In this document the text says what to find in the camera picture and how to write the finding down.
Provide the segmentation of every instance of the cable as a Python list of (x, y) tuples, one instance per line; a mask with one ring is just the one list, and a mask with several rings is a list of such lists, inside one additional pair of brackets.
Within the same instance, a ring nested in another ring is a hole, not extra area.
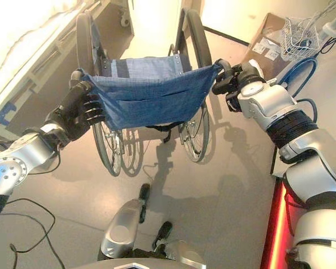
[[(52, 222), (50, 228), (48, 229), (48, 232), (47, 232), (47, 233), (49, 233), (49, 232), (52, 230), (52, 228), (53, 228), (53, 226), (54, 226), (54, 224), (55, 224), (55, 222), (56, 222), (56, 217), (55, 217), (55, 215), (52, 214), (46, 207), (40, 205), (39, 203), (37, 203), (37, 202), (35, 202), (35, 201), (31, 200), (31, 199), (28, 199), (28, 198), (19, 198), (19, 199), (10, 201), (10, 202), (8, 202), (8, 203), (6, 203), (6, 204), (9, 205), (10, 203), (15, 203), (15, 202), (18, 202), (18, 201), (28, 201), (28, 202), (31, 202), (31, 203), (33, 203), (33, 204), (35, 204), (35, 205), (41, 207), (41, 208), (42, 208), (43, 210), (45, 210), (48, 214), (50, 214), (51, 217), (53, 218), (53, 222)], [(29, 249), (27, 249), (27, 250), (25, 250), (25, 251), (17, 251), (17, 252), (18, 252), (18, 253), (27, 253), (27, 252), (33, 250), (38, 244), (40, 244), (40, 243), (45, 239), (45, 237), (46, 237), (46, 234), (45, 234), (45, 235), (44, 235), (44, 236), (43, 236), (43, 237), (42, 237), (36, 244), (34, 244), (31, 248), (29, 248)]]
[(10, 249), (14, 252), (15, 254), (15, 260), (13, 262), (13, 266), (12, 266), (12, 269), (16, 269), (16, 266), (17, 266), (17, 259), (18, 259), (18, 255), (17, 255), (17, 250), (16, 250), (16, 247), (13, 245), (13, 244), (10, 244)]
[[(30, 216), (30, 215), (25, 215), (25, 214), (20, 214), (20, 213), (3, 213), (3, 214), (1, 214), (1, 216), (22, 216), (22, 217), (28, 217), (28, 218), (30, 218), (30, 219), (36, 221), (36, 222), (41, 226), (42, 230), (44, 231), (44, 233), (45, 233), (45, 237), (46, 237), (46, 239), (47, 239), (47, 241), (48, 241), (48, 244), (49, 244), (49, 246), (50, 246), (50, 249), (51, 249), (52, 253), (54, 254), (54, 256), (56, 257), (56, 259), (58, 260), (58, 262), (60, 263), (61, 268), (66, 269), (66, 268), (65, 268), (65, 265), (63, 264), (63, 262), (62, 262), (62, 260), (61, 260), (61, 258), (58, 256), (56, 250), (55, 250), (54, 247), (52, 246), (51, 240), (50, 240), (50, 238), (48, 237), (48, 232), (46, 231), (45, 226), (44, 226), (39, 220), (37, 220), (36, 218), (34, 218), (34, 217)], [(16, 265), (17, 265), (18, 253), (20, 253), (20, 252), (16, 249), (16, 247), (15, 247), (14, 244), (10, 244), (10, 249), (11, 249), (11, 250), (14, 252), (14, 254), (15, 254), (15, 260), (14, 260), (14, 264), (13, 264), (13, 267), (12, 267), (13, 269), (15, 269), (15, 268), (16, 268)]]
[(296, 95), (298, 95), (298, 93), (302, 90), (302, 88), (306, 85), (306, 83), (310, 80), (310, 78), (312, 77), (312, 75), (315, 73), (315, 70), (318, 66), (318, 62), (314, 57), (309, 57), (306, 59), (303, 59), (301, 61), (299, 61), (298, 63), (296, 63), (284, 76), (283, 78), (280, 80), (280, 82), (278, 84), (282, 84), (283, 82), (286, 82), (287, 84), (289, 83), (291, 77), (295, 74), (296, 71), (298, 71), (303, 65), (305, 65), (305, 63), (311, 62), (312, 63), (312, 69), (309, 73), (309, 75), (305, 78), (305, 80), (302, 82), (302, 84), (300, 85), (300, 87), (296, 90), (296, 92), (294, 94), (292, 94), (291, 96), (294, 98)]
[(45, 171), (45, 172), (39, 172), (39, 173), (28, 173), (28, 175), (42, 175), (42, 174), (48, 174), (48, 173), (52, 173), (53, 171), (55, 171), (56, 169), (59, 168), (60, 164), (61, 164), (61, 154), (60, 154), (60, 145), (57, 145), (57, 156), (58, 156), (58, 163), (56, 165), (56, 167), (50, 171)]
[(290, 232), (290, 234), (292, 236), (295, 236), (295, 233), (294, 233), (292, 225), (291, 225), (291, 216), (290, 216), (289, 206), (297, 207), (297, 208), (304, 208), (304, 207), (301, 206), (301, 205), (298, 205), (296, 203), (290, 202), (289, 201), (289, 194), (288, 194), (288, 192), (285, 193), (284, 199), (285, 199), (285, 203), (286, 203), (286, 219), (287, 219), (287, 224), (288, 224), (289, 232)]
[(318, 108), (315, 104), (315, 102), (313, 101), (313, 99), (310, 99), (310, 98), (303, 98), (303, 99), (299, 99), (299, 100), (296, 100), (298, 103), (300, 102), (308, 102), (311, 104), (312, 106), (312, 110), (314, 112), (314, 118), (313, 118), (313, 122), (316, 123), (318, 121)]
[(25, 251), (18, 251), (18, 250), (16, 249), (16, 247), (15, 247), (14, 244), (10, 244), (10, 249), (11, 249), (11, 250), (14, 252), (14, 254), (15, 254), (15, 261), (14, 261), (14, 264), (13, 264), (13, 269), (15, 269), (15, 268), (16, 268), (16, 265), (17, 265), (18, 253), (27, 253), (27, 252), (33, 250), (33, 249), (34, 249), (37, 245), (39, 245), (45, 238), (47, 238), (47, 241), (48, 241), (48, 244), (49, 244), (49, 246), (50, 246), (50, 248), (51, 248), (51, 250), (52, 250), (52, 253), (53, 253), (54, 256), (56, 257), (57, 261), (60, 263), (61, 268), (62, 268), (62, 269), (65, 269), (65, 265), (63, 264), (62, 260), (61, 260), (60, 257), (58, 256), (57, 252), (55, 251), (55, 249), (54, 249), (54, 247), (52, 246), (52, 243), (51, 243), (51, 241), (50, 241), (50, 239), (49, 239), (49, 237), (48, 237), (48, 234), (51, 232), (51, 230), (52, 230), (52, 228), (53, 228), (53, 226), (54, 226), (54, 224), (55, 224), (55, 222), (56, 222), (56, 217), (55, 217), (55, 215), (54, 215), (53, 213), (51, 213), (51, 212), (50, 212), (46, 207), (44, 207), (43, 205), (41, 205), (41, 204), (39, 204), (39, 203), (37, 203), (37, 202), (31, 200), (31, 199), (28, 199), (28, 198), (19, 198), (19, 199), (13, 200), (13, 201), (8, 202), (7, 205), (9, 205), (10, 203), (18, 202), (18, 201), (28, 201), (28, 202), (31, 202), (31, 203), (33, 203), (33, 204), (35, 204), (35, 205), (41, 207), (43, 210), (45, 210), (47, 213), (49, 213), (49, 214), (52, 216), (52, 218), (53, 218), (53, 222), (52, 222), (50, 228), (46, 231), (45, 226), (44, 226), (39, 220), (37, 220), (36, 218), (34, 218), (34, 217), (30, 216), (30, 215), (19, 214), (19, 213), (3, 213), (3, 214), (1, 214), (1, 215), (17, 215), (17, 216), (28, 217), (28, 218), (30, 218), (30, 219), (36, 221), (36, 222), (41, 226), (41, 228), (42, 228), (43, 231), (44, 231), (44, 236), (43, 236), (43, 237), (42, 237), (36, 244), (34, 244), (32, 247), (30, 247), (29, 249), (27, 249), (27, 250), (25, 250)]
[(320, 51), (315, 54), (314, 57), (316, 58), (320, 53), (321, 54), (326, 54), (326, 53), (330, 52), (330, 50), (335, 46), (335, 44), (336, 44), (336, 38), (329, 38), (325, 42), (325, 44), (321, 47)]

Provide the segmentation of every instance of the wheelchair wheel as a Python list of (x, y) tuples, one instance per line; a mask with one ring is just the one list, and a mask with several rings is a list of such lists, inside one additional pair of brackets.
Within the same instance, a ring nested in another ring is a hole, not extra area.
[(121, 171), (121, 141), (119, 133), (110, 131), (104, 122), (94, 125), (94, 137), (101, 161), (111, 175), (117, 177)]
[(194, 117), (179, 127), (180, 141), (193, 162), (204, 158), (209, 140), (209, 114), (204, 102)]

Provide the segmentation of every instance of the tile floor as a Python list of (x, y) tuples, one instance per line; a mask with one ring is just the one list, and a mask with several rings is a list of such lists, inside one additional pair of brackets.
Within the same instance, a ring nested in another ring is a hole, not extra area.
[[(246, 47), (207, 33), (213, 60), (231, 64)], [(142, 41), (131, 41), (125, 54), (135, 54)], [(189, 161), (175, 132), (169, 143), (155, 130), (135, 130), (139, 137), (136, 161), (129, 177), (113, 178), (101, 163), (92, 130), (62, 152), (62, 164), (47, 175), (31, 176), (11, 199), (32, 198), (57, 216), (50, 239), (67, 268), (94, 262), (104, 230), (140, 186), (152, 184), (146, 222), (139, 226), (136, 247), (150, 250), (161, 224), (174, 224), (171, 239), (183, 239), (207, 261), (208, 268), (259, 268), (272, 200), (269, 176), (273, 145), (253, 121), (230, 113), (224, 97), (210, 95), (210, 139), (205, 159)], [(8, 205), (5, 213), (29, 214), (46, 227), (50, 217), (26, 202)], [(0, 268), (11, 268), (9, 244), (23, 250), (43, 236), (37, 223), (22, 216), (2, 216)], [(46, 241), (19, 254), (17, 268), (59, 268)]]

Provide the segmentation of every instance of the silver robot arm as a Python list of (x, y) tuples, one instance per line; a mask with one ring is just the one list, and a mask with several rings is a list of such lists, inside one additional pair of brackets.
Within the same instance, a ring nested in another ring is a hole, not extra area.
[(307, 213), (297, 223), (289, 268), (336, 268), (336, 140), (276, 80), (265, 82), (252, 64), (231, 68), (222, 63), (225, 75), (212, 90), (227, 93), (229, 109), (254, 118), (279, 148), (281, 160), (293, 164), (283, 182)]
[(26, 130), (9, 149), (0, 152), (0, 213), (14, 188), (29, 172), (80, 138), (91, 124), (102, 120), (98, 101), (88, 95), (92, 85), (86, 81), (74, 84), (61, 105), (47, 116), (41, 129)]

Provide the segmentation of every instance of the blue fabric seat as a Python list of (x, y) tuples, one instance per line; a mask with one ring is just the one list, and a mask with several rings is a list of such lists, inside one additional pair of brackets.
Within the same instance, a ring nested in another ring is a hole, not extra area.
[(190, 120), (216, 78), (220, 66), (191, 71), (187, 59), (170, 57), (112, 60), (103, 76), (85, 73), (94, 84), (112, 131)]

